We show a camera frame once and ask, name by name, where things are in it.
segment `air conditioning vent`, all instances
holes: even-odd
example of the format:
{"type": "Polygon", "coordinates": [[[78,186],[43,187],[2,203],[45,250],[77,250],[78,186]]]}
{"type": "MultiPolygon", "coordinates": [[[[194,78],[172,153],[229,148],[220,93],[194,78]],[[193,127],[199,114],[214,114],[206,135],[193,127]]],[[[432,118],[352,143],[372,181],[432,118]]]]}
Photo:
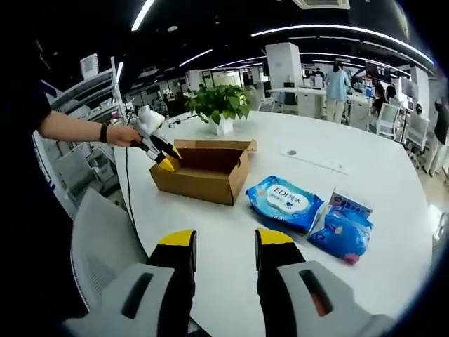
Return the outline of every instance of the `air conditioning vent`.
{"type": "Polygon", "coordinates": [[[351,9],[349,0],[292,0],[301,9],[351,9]]]}

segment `cardboard box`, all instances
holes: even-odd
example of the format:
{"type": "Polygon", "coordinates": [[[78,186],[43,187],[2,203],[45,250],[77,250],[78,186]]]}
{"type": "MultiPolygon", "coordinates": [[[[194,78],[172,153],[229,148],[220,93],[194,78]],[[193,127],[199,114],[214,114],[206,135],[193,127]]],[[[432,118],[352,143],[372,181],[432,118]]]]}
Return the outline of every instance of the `cardboard box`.
{"type": "Polygon", "coordinates": [[[175,140],[182,160],[168,157],[175,172],[153,165],[150,173],[165,192],[233,206],[248,175],[255,140],[175,140]]]}

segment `black cable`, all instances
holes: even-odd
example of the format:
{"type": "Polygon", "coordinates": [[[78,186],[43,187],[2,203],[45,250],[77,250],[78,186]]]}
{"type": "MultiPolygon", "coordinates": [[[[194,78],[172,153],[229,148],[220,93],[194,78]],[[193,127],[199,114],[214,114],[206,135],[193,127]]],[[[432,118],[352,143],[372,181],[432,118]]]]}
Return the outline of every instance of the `black cable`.
{"type": "MultiPolygon", "coordinates": [[[[128,123],[126,124],[129,126],[131,115],[128,115],[128,123]]],[[[131,206],[131,188],[129,185],[129,170],[128,170],[128,147],[125,148],[125,166],[126,166],[126,184],[128,185],[128,207],[129,207],[129,213],[131,214],[131,221],[133,221],[133,225],[135,227],[135,221],[134,221],[134,213],[133,213],[133,207],[131,206]]]]}

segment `ceiling light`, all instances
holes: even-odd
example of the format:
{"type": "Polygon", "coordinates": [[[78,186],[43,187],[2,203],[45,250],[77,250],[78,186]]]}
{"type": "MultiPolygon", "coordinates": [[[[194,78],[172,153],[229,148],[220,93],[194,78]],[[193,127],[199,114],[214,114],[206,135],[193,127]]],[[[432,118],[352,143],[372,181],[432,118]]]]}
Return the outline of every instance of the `ceiling light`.
{"type": "Polygon", "coordinates": [[[282,32],[284,30],[290,30],[290,29],[311,29],[311,28],[345,29],[345,30],[351,30],[351,31],[360,32],[360,33],[371,34],[371,35],[375,35],[377,37],[382,37],[383,39],[390,40],[396,44],[400,44],[401,46],[406,47],[407,49],[413,51],[414,53],[416,53],[416,54],[420,55],[421,57],[425,58],[426,60],[428,60],[431,64],[434,64],[434,61],[429,56],[427,56],[423,52],[417,50],[415,47],[412,47],[411,45],[409,45],[401,40],[395,39],[386,34],[374,32],[372,30],[359,28],[359,27],[350,27],[350,26],[341,26],[341,25],[298,25],[298,26],[269,29],[269,30],[265,30],[263,32],[251,34],[251,36],[257,37],[259,35],[270,34],[270,33],[275,33],[275,32],[282,32]]]}
{"type": "Polygon", "coordinates": [[[136,30],[139,29],[140,24],[143,21],[143,18],[146,16],[149,8],[152,6],[152,4],[154,4],[155,0],[146,0],[146,2],[143,4],[142,9],[139,12],[139,15],[136,17],[135,21],[134,21],[134,25],[131,28],[132,32],[135,32],[136,30]]]}
{"type": "Polygon", "coordinates": [[[338,39],[338,40],[347,40],[347,41],[355,41],[360,42],[360,39],[352,39],[351,37],[332,37],[329,35],[320,35],[320,39],[338,39]]]}
{"type": "Polygon", "coordinates": [[[250,65],[242,65],[241,67],[239,67],[239,69],[241,68],[249,68],[249,67],[253,67],[255,65],[263,65],[263,63],[251,63],[250,65]]]}
{"type": "Polygon", "coordinates": [[[342,57],[342,58],[356,58],[357,60],[368,61],[368,62],[374,63],[375,65],[381,65],[381,66],[386,67],[386,68],[394,69],[394,70],[396,70],[396,71],[398,71],[398,72],[404,73],[404,74],[407,75],[407,76],[410,76],[410,74],[408,74],[407,72],[404,72],[402,69],[393,67],[393,66],[391,66],[391,65],[387,65],[387,64],[382,63],[382,62],[369,60],[369,59],[367,59],[367,58],[360,58],[360,57],[358,57],[358,56],[341,55],[341,54],[332,54],[332,53],[300,53],[300,55],[326,55],[326,56],[339,56],[339,57],[342,57]]]}
{"type": "Polygon", "coordinates": [[[119,69],[117,70],[117,83],[120,81],[121,70],[123,69],[123,62],[119,63],[119,69]]]}
{"type": "Polygon", "coordinates": [[[207,53],[210,53],[211,51],[213,51],[213,49],[209,49],[208,51],[204,51],[204,52],[202,52],[201,54],[198,54],[197,56],[194,56],[193,58],[191,58],[191,59],[189,59],[189,60],[187,60],[187,61],[181,63],[181,64],[180,64],[180,67],[182,67],[183,65],[189,63],[190,61],[193,61],[193,60],[196,59],[196,58],[199,58],[200,56],[203,56],[203,55],[205,55],[205,54],[207,54],[207,53]]]}
{"type": "Polygon", "coordinates": [[[245,60],[239,60],[239,61],[234,61],[234,62],[230,62],[230,63],[226,63],[225,65],[219,65],[218,67],[213,68],[214,70],[217,68],[221,68],[221,67],[226,67],[227,65],[233,65],[235,63],[240,63],[240,62],[245,62],[245,61],[250,61],[250,60],[257,60],[258,58],[266,58],[266,56],[258,56],[256,58],[246,58],[245,60]]]}
{"type": "Polygon", "coordinates": [[[317,39],[318,35],[309,35],[306,37],[289,37],[289,40],[300,40],[300,39],[317,39]]]}

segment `computer monitor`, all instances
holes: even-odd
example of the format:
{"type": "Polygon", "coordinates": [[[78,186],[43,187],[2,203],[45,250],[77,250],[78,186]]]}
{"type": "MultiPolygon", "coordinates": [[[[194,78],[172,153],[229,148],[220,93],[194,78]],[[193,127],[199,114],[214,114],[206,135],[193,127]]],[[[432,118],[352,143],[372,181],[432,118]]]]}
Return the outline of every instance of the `computer monitor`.
{"type": "Polygon", "coordinates": [[[407,97],[417,101],[418,97],[418,86],[412,81],[406,79],[405,77],[401,77],[401,91],[407,97]]]}

